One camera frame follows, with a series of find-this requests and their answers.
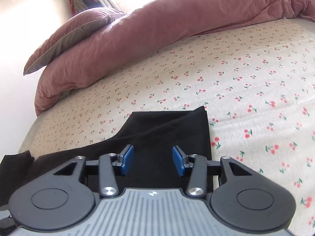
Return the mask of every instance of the cherry print bed sheet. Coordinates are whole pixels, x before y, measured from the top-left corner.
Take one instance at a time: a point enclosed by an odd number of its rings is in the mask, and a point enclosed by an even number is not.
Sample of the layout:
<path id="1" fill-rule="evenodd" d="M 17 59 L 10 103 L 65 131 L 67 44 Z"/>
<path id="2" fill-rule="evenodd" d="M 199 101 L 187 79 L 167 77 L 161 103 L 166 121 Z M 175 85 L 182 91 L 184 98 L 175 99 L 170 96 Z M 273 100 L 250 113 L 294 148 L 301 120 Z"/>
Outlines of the cherry print bed sheet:
<path id="1" fill-rule="evenodd" d="M 43 154 L 112 137 L 133 111 L 208 112 L 213 159 L 229 155 L 291 191 L 289 229 L 315 232 L 315 35 L 277 20 L 176 42 L 51 108 Z"/>

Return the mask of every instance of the black cloth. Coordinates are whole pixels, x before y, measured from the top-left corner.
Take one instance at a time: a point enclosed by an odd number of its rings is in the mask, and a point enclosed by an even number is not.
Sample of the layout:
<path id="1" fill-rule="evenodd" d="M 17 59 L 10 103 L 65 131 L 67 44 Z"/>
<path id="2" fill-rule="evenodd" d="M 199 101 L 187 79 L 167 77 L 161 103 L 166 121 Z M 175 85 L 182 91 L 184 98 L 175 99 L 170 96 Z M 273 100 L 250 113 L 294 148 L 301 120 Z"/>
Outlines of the black cloth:
<path id="1" fill-rule="evenodd" d="M 0 164 L 0 207 L 8 204 L 11 194 L 22 186 L 33 162 L 30 151 L 4 156 Z"/>
<path id="2" fill-rule="evenodd" d="M 31 166 L 24 183 L 75 156 L 83 155 L 87 160 L 96 160 L 103 154 L 120 153 L 127 144 L 134 146 L 134 158 L 129 174 L 116 177 L 120 191 L 125 187 L 186 190 L 188 178 L 180 178 L 177 174 L 172 147 L 179 145 L 186 154 L 201 154 L 211 159 L 207 112 L 204 107 L 180 112 L 133 112 L 120 131 L 110 139 L 39 157 Z M 209 190 L 212 190 L 212 178 L 209 180 Z M 96 191 L 97 180 L 91 178 L 91 182 L 89 188 Z"/>

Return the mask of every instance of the metal screw cap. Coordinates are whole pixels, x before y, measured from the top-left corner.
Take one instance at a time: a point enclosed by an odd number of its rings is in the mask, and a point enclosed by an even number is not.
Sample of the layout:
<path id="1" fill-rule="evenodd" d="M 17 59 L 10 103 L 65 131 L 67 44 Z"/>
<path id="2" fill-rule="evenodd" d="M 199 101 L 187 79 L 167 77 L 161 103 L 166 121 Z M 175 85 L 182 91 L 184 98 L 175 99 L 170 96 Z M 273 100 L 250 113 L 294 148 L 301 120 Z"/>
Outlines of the metal screw cap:
<path id="1" fill-rule="evenodd" d="M 199 187 L 194 187 L 194 188 L 190 188 L 188 190 L 188 193 L 190 195 L 193 195 L 193 196 L 199 196 L 199 195 L 202 195 L 204 193 L 204 190 L 202 190 L 201 188 Z"/>
<path id="2" fill-rule="evenodd" d="M 102 189 L 102 193 L 103 193 L 104 195 L 112 196 L 112 195 L 114 195 L 114 194 L 117 193 L 117 189 L 114 188 L 114 187 L 104 187 L 104 188 Z"/>

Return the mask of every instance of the gray gripper base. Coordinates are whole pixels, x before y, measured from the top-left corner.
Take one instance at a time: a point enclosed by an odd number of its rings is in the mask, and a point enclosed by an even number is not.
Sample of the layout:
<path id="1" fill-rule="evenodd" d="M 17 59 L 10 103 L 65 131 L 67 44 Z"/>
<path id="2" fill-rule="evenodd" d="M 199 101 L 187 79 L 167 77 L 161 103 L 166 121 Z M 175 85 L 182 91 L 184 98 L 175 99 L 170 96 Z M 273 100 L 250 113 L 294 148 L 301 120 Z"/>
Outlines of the gray gripper base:
<path id="1" fill-rule="evenodd" d="M 95 212 L 74 227 L 58 232 L 16 229 L 11 236 L 245 236 L 217 221 L 202 200 L 179 189 L 126 189 L 103 199 Z M 264 236 L 290 236 L 286 230 Z"/>

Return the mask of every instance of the black round pad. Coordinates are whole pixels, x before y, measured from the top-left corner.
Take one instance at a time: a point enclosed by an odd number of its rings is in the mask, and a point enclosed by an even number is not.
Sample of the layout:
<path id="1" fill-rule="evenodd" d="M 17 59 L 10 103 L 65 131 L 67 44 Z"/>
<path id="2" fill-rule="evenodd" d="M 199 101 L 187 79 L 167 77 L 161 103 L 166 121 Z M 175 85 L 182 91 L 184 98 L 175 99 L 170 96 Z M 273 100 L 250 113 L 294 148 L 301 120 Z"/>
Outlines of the black round pad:
<path id="1" fill-rule="evenodd" d="M 39 209 L 56 209 L 64 205 L 69 195 L 60 189 L 48 188 L 35 193 L 31 201 Z"/>
<path id="2" fill-rule="evenodd" d="M 210 206 L 230 227 L 248 233 L 287 228 L 296 209 L 290 192 L 263 176 L 233 177 L 213 192 Z"/>
<path id="3" fill-rule="evenodd" d="M 264 210 L 269 208 L 274 202 L 273 196 L 261 189 L 241 191 L 236 198 L 240 205 L 249 210 Z"/>
<path id="4" fill-rule="evenodd" d="M 10 213 L 18 225 L 35 231 L 60 230 L 86 218 L 95 206 L 92 191 L 78 174 L 48 172 L 15 191 L 9 200 Z"/>

